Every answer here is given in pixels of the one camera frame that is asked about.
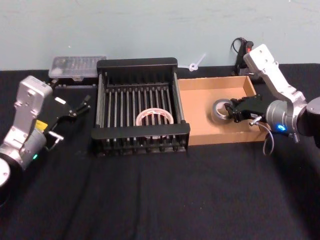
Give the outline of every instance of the open cardboard box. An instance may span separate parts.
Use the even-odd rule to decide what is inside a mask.
[[[265,140],[267,132],[258,126],[249,126],[250,120],[227,124],[216,124],[211,120],[211,109],[216,100],[256,94],[248,76],[179,79],[178,83],[184,119],[191,128],[189,146]]]

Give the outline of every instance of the clear plastic container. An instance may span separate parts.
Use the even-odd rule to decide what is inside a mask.
[[[73,79],[81,82],[84,78],[96,78],[97,62],[105,56],[56,56],[49,70],[51,79]]]

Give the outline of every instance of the roll of tape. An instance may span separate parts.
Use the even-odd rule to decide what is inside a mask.
[[[153,107],[153,108],[148,108],[148,109],[143,110],[142,112],[140,112],[138,114],[138,116],[136,117],[136,119],[135,119],[135,125],[136,126],[142,126],[142,120],[145,117],[149,116],[149,115],[161,115],[161,116],[164,116],[168,120],[169,124],[174,124],[174,118],[172,117],[172,115],[168,111],[166,111],[164,109],[161,109],[161,108]]]
[[[231,116],[228,113],[221,113],[221,109],[225,109],[225,104],[232,104],[229,99],[219,99],[214,102],[211,109],[211,119],[216,124],[227,124],[232,121]]]

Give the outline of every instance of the black dish rack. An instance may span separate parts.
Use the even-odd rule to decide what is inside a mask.
[[[177,152],[188,148],[190,125],[184,120],[177,80],[177,59],[146,58],[97,62],[98,94],[95,128],[97,155]],[[174,119],[137,115],[148,108],[167,110]]]

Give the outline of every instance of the black tabletop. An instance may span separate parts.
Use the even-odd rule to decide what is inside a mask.
[[[320,96],[320,65],[281,65],[288,82],[310,101]],[[180,69],[179,78],[229,76],[231,67]],[[0,72],[0,139],[14,118],[18,83],[46,70]],[[258,93],[272,99],[265,84]],[[188,152],[95,158],[94,88],[56,89],[76,106],[87,94],[92,111],[57,132],[20,188],[0,208],[0,239],[320,239],[320,150],[310,137],[294,144],[275,136],[263,144],[192,146]]]

